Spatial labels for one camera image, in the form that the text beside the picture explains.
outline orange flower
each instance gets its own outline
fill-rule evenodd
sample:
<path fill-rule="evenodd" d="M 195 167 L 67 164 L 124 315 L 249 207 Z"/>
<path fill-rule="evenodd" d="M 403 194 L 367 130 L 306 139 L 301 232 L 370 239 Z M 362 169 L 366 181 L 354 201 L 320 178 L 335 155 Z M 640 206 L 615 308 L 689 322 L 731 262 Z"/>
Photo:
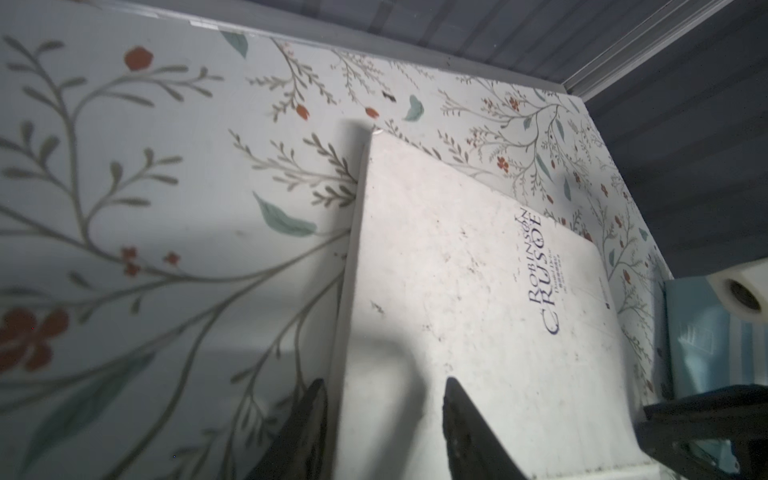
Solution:
<path fill-rule="evenodd" d="M 133 47 L 125 53 L 123 61 L 131 71 L 144 70 L 152 64 L 152 52 L 144 47 Z"/>
<path fill-rule="evenodd" d="M 34 372 L 51 362 L 53 350 L 46 340 L 61 335 L 69 326 L 69 315 L 63 309 L 56 309 L 48 314 L 40 328 L 34 313 L 26 308 L 17 307 L 2 317 L 0 345 L 10 348 L 0 350 L 0 373 L 17 366 L 24 359 L 27 350 L 33 348 L 24 368 Z"/>
<path fill-rule="evenodd" d="M 141 270 L 141 267 L 136 263 L 128 262 L 125 264 L 124 272 L 128 276 L 136 276 L 136 274 L 139 273 L 139 270 Z"/>
<path fill-rule="evenodd" d="M 504 173 L 506 174 L 509 173 L 509 163 L 506 161 L 506 159 L 504 159 L 504 157 L 498 158 L 497 165 L 499 168 L 501 168 L 504 171 Z"/>
<path fill-rule="evenodd" d="M 136 258 L 136 247 L 122 247 L 120 249 L 120 254 L 121 257 L 123 257 L 124 262 L 131 261 L 132 258 Z"/>
<path fill-rule="evenodd" d="M 174 252 L 168 252 L 168 255 L 166 255 L 165 258 L 163 258 L 163 261 L 165 263 L 170 263 L 171 265 L 174 265 L 174 266 L 179 264 L 179 260 L 181 260 L 181 257 L 179 257 Z"/>
<path fill-rule="evenodd" d="M 310 117 L 310 111 L 306 109 L 304 105 L 297 105 L 296 106 L 296 113 L 299 114 L 301 118 L 306 120 Z"/>

